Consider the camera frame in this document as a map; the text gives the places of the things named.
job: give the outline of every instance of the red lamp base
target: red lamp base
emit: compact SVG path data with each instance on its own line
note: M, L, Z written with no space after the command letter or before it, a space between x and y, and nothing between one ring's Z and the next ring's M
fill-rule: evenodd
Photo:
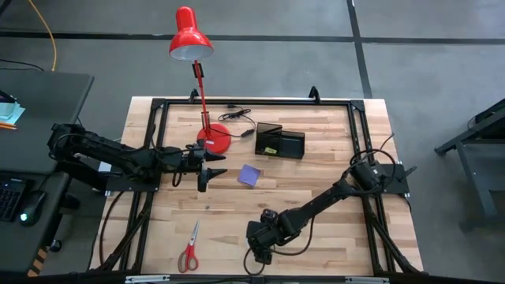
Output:
M228 150L231 144L230 131L224 125L211 123L210 135L207 136L205 129L201 129L197 139L205 139L205 147L216 154L222 154Z

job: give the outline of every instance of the black tray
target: black tray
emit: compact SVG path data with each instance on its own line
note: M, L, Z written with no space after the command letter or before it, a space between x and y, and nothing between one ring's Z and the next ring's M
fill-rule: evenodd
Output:
M305 154L305 133L283 131L282 125L258 122L255 153L301 159Z

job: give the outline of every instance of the scissor blade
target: scissor blade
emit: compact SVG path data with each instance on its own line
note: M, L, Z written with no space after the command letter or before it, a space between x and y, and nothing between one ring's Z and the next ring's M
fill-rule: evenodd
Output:
M191 234L191 241L190 241L191 245L195 243L199 228L200 228L200 220L198 219L198 221L196 221L195 229L193 229L193 233Z

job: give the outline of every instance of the gray floor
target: gray floor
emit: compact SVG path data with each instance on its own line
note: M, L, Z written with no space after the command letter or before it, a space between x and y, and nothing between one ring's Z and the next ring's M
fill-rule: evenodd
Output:
M196 9L209 35L351 36L346 1L291 0L39 0L60 32L175 33L174 12ZM362 36L503 38L503 1L355 0ZM6 12L0 28L43 30L26 2ZM215 41L203 60L208 95L362 98L353 43ZM58 40L58 71L89 73L95 83L81 119L92 131L121 136L133 95L188 95L196 86L188 64L168 57L168 41ZM458 157L433 152L466 122L504 97L505 46L364 45L374 98L384 98L401 160L410 176L413 220L425 270L434 275L505 281L502 228L464 234L458 223L478 214ZM0 39L0 58L50 68L47 39ZM85 200L59 234L65 247L50 254L44 273L83 271L103 200Z

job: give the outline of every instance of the purple cube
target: purple cube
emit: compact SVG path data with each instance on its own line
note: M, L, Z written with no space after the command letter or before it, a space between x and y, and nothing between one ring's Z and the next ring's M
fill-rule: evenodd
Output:
M238 181L254 187L259 177L260 170L253 168L250 165L244 165L240 171L240 175L238 176Z

